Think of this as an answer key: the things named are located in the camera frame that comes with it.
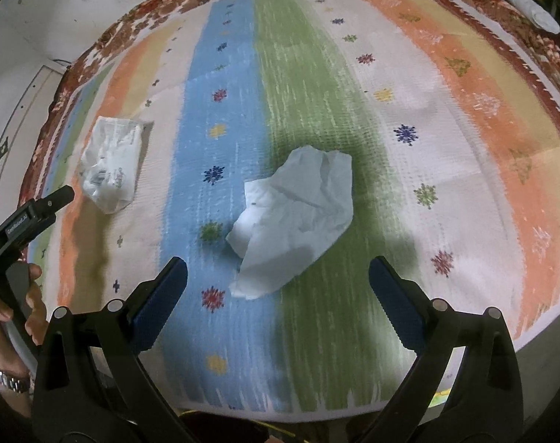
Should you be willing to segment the person's left hand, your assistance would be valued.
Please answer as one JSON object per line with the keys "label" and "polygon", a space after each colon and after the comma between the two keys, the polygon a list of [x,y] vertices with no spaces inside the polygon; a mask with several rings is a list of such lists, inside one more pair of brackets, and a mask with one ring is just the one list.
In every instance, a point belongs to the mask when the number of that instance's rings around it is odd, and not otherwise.
{"label": "person's left hand", "polygon": [[45,339],[48,329],[47,308],[37,280],[42,268],[28,263],[28,291],[24,296],[30,314],[21,324],[14,318],[14,309],[0,299],[0,372],[17,379],[34,376],[37,372],[35,349]]}

